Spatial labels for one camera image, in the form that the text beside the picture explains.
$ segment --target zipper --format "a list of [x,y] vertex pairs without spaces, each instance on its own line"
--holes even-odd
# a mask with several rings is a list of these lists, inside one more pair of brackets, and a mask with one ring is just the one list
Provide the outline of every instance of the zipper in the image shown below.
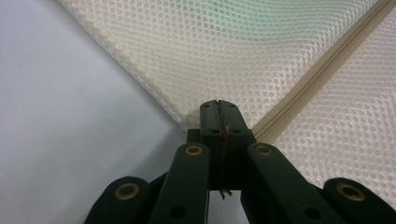
[[394,0],[379,0],[343,34],[291,91],[251,129],[257,141],[274,143],[395,5]]

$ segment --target gray surface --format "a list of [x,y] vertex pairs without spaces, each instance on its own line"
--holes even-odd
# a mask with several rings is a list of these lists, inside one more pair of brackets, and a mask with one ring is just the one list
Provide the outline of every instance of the gray surface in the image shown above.
[[[113,180],[165,172],[186,134],[56,1],[0,2],[0,223],[82,223]],[[246,223],[212,193],[209,223]]]

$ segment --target brass ring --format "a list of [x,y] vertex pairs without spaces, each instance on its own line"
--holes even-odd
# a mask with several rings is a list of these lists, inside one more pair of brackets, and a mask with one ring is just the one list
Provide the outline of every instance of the brass ring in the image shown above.
[[[126,194],[122,193],[122,190],[126,189],[126,188],[133,188],[134,190],[130,193],[126,193]],[[116,198],[118,198],[120,200],[129,200],[129,199],[134,198],[134,196],[136,196],[137,193],[139,193],[138,185],[136,185],[135,183],[126,183],[126,184],[120,185],[116,189],[115,196],[116,196]]]
[[187,155],[198,156],[202,153],[202,148],[198,146],[190,146],[184,149]]
[[366,199],[366,196],[364,193],[352,185],[346,184],[346,183],[339,183],[337,186],[337,191],[344,197],[348,198],[349,200],[355,201],[355,202],[362,202]]
[[256,149],[257,152],[264,156],[271,155],[273,153],[273,150],[270,147],[265,147],[265,146],[256,146],[254,149]]

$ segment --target white mesh fabric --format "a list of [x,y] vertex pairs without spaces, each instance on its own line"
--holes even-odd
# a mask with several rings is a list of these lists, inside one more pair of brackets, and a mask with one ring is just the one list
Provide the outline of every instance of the white mesh fabric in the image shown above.
[[252,127],[376,2],[59,1],[184,129],[213,99]]
[[275,145],[311,182],[355,179],[396,208],[396,10]]

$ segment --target white mesh laundry bag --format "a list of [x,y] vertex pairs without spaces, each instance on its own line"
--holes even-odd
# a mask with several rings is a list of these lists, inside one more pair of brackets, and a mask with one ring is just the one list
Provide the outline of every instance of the white mesh laundry bag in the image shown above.
[[276,140],[313,184],[344,176],[396,208],[396,9]]
[[183,129],[237,104],[253,127],[375,0],[60,0]]

